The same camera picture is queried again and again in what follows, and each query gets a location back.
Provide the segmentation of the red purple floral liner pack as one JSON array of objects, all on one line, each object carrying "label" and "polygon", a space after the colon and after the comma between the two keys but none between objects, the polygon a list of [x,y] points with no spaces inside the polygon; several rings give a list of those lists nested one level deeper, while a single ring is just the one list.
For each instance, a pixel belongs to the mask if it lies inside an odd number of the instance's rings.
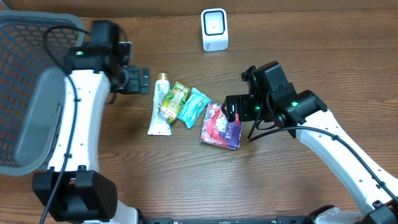
[{"label": "red purple floral liner pack", "polygon": [[237,150],[240,147],[243,123],[227,122],[221,105],[209,103],[201,130],[201,142]]}]

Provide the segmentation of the green yellow drink carton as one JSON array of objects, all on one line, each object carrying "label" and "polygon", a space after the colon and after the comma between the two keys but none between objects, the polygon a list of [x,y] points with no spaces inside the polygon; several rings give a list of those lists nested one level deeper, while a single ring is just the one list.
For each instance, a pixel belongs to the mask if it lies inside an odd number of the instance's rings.
[{"label": "green yellow drink carton", "polygon": [[164,96],[159,108],[159,116],[168,123],[173,123],[189,96],[190,88],[180,82]]}]

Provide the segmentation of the teal wipes packet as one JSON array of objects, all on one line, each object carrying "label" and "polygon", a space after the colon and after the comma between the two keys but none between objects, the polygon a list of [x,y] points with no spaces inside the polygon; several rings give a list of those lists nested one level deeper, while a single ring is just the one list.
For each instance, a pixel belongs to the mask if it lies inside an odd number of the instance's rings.
[{"label": "teal wipes packet", "polygon": [[211,99],[193,87],[189,99],[183,105],[177,118],[185,123],[187,129],[190,129],[209,103]]}]

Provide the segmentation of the white tube gold cap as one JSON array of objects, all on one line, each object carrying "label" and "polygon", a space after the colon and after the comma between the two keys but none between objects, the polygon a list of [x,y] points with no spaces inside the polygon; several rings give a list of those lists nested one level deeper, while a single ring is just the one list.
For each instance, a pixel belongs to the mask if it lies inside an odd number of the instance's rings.
[{"label": "white tube gold cap", "polygon": [[153,109],[150,126],[147,134],[149,136],[171,136],[170,124],[159,116],[159,108],[164,96],[170,90],[169,76],[166,73],[160,73],[157,76],[154,87]]}]

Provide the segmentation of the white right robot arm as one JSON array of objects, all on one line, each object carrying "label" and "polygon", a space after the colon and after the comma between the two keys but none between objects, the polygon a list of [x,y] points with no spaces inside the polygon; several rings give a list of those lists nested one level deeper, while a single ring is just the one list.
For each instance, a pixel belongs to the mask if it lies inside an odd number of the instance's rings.
[{"label": "white right robot arm", "polygon": [[281,65],[269,62],[241,73],[246,95],[229,95],[221,111],[229,122],[272,123],[255,141],[287,131],[310,148],[335,174],[358,211],[325,205],[306,216],[278,217],[276,223],[397,223],[397,178],[374,162],[344,131],[327,105],[312,91],[295,91]]}]

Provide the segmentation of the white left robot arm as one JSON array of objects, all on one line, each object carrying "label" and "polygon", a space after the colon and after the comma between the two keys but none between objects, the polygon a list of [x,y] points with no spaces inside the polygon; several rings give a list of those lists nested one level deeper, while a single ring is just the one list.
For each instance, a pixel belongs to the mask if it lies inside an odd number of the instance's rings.
[{"label": "white left robot arm", "polygon": [[90,39],[56,61],[65,102],[55,149],[32,189],[44,215],[68,223],[142,223],[136,208],[118,199],[116,185],[99,172],[101,118],[110,93],[148,94],[149,70],[129,64],[132,44],[117,24],[97,20]]}]

